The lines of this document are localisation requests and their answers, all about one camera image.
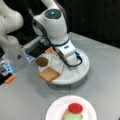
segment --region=background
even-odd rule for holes
[[[120,48],[120,1],[119,0],[57,0],[66,10],[69,31]],[[32,28],[32,17],[46,8],[40,0],[5,0],[6,4],[19,11],[24,26],[15,35],[24,45],[36,37]]]

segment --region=cable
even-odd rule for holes
[[[68,67],[77,67],[80,64],[82,64],[83,60],[81,58],[81,56],[77,56],[77,58],[80,60],[80,63],[76,64],[76,65],[70,65],[63,57],[63,55],[61,55],[59,52],[56,51],[55,46],[51,43],[51,41],[47,38],[49,44],[53,47],[53,49],[55,50],[55,52],[59,55],[59,57],[62,59],[62,61],[68,66]]]

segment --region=gray table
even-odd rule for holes
[[[65,95],[87,99],[98,120],[120,117],[120,49],[70,33],[74,45],[89,57],[91,68],[79,88],[59,92],[38,77],[34,61],[22,69],[10,85],[0,87],[0,120],[45,120],[49,106]]]

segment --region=round plate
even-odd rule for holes
[[[68,66],[66,66],[61,61],[59,56],[56,57],[54,55],[51,55],[51,53],[41,55],[41,56],[46,57],[49,60],[48,66],[52,67],[53,69],[55,69],[56,71],[61,73],[60,77],[58,77],[57,79],[55,79],[51,82],[52,84],[55,84],[55,85],[73,84],[73,83],[76,83],[76,82],[82,80],[87,75],[89,68],[90,68],[89,59],[83,51],[81,51],[79,49],[76,49],[76,51],[82,57],[83,62],[81,65],[79,65],[78,67],[76,67],[76,69],[73,69],[73,70],[70,70],[68,68]],[[41,72],[43,69],[46,69],[46,67],[45,68],[39,67],[39,72]]]
[[[48,109],[45,120],[62,120],[65,110],[71,103],[79,103],[82,105],[82,120],[97,120],[96,112],[92,105],[78,96],[65,96],[56,100]]]

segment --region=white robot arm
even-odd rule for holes
[[[33,18],[34,31],[47,38],[60,58],[69,67],[76,67],[82,63],[81,57],[76,55],[76,49],[69,40],[64,9],[55,0],[41,0],[47,10]]]
[[[5,53],[4,59],[10,62],[14,72],[20,70],[26,64],[27,59],[17,38],[7,34],[22,26],[22,16],[10,9],[4,0],[0,0],[0,45]]]

